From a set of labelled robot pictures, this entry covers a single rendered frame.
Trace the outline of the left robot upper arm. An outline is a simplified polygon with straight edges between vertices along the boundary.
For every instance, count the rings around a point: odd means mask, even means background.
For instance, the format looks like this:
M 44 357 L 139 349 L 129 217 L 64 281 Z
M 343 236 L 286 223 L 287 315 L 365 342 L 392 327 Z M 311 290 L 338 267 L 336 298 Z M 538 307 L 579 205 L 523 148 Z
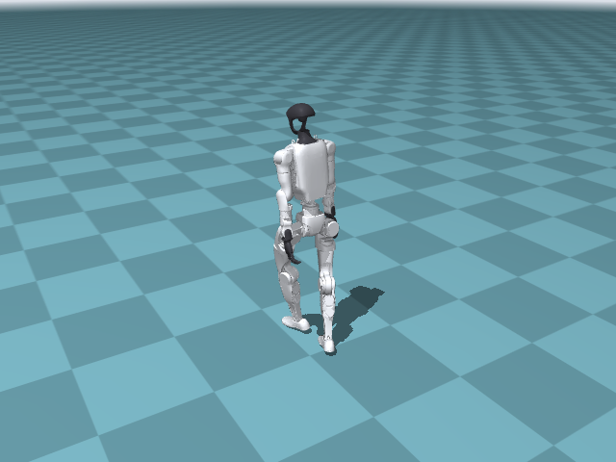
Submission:
M 287 202 L 294 197 L 292 188 L 291 163 L 294 160 L 294 149 L 292 147 L 284 148 L 274 154 L 273 161 L 276 165 L 278 182 L 281 189 L 286 195 Z

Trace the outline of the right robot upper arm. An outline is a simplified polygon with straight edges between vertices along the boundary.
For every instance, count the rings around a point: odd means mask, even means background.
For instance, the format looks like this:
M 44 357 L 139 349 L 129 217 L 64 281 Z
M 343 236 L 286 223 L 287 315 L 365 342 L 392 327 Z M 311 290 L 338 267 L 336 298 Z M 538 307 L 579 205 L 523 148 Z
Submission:
M 329 172 L 329 185 L 332 185 L 335 182 L 335 150 L 336 145 L 333 141 L 323 140 L 327 147 L 327 157 L 328 157 L 328 172 Z

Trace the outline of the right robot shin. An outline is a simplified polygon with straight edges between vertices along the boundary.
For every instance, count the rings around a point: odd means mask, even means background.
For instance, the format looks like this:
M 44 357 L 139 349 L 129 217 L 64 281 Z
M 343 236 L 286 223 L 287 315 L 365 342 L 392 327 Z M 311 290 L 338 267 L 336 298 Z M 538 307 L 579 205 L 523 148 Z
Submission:
M 332 322 L 335 313 L 335 279 L 331 276 L 332 280 L 332 292 L 331 294 L 325 294 L 324 292 L 320 292 L 321 298 L 321 315 L 323 318 L 323 330 L 324 330 L 324 340 L 327 340 L 329 336 L 329 340 L 332 340 Z

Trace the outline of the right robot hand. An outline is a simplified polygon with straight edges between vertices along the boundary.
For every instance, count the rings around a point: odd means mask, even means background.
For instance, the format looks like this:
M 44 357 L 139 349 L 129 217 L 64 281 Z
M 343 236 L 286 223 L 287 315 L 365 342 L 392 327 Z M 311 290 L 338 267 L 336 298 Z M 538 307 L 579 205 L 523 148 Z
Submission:
M 334 217 L 336 215 L 335 207 L 334 206 L 332 206 L 332 208 L 331 208 L 331 215 L 330 214 L 326 214 L 326 213 L 324 213 L 324 214 L 326 215 L 327 218 L 332 218 L 332 219 L 334 219 L 337 222 L 337 220 Z M 333 237 L 333 238 L 336 239 L 337 236 L 338 236 L 338 234 L 335 237 Z

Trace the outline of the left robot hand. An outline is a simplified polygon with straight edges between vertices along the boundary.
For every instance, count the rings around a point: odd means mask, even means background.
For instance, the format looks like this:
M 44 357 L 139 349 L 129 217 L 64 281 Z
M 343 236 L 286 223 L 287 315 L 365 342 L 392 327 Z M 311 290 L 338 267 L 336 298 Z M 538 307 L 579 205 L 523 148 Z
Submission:
M 294 264 L 300 264 L 301 262 L 296 260 L 293 254 L 293 248 L 291 245 L 291 240 L 293 239 L 292 231 L 290 229 L 286 229 L 284 234 L 285 238 L 282 236 L 282 241 L 284 241 L 285 251 L 288 255 L 289 260 Z

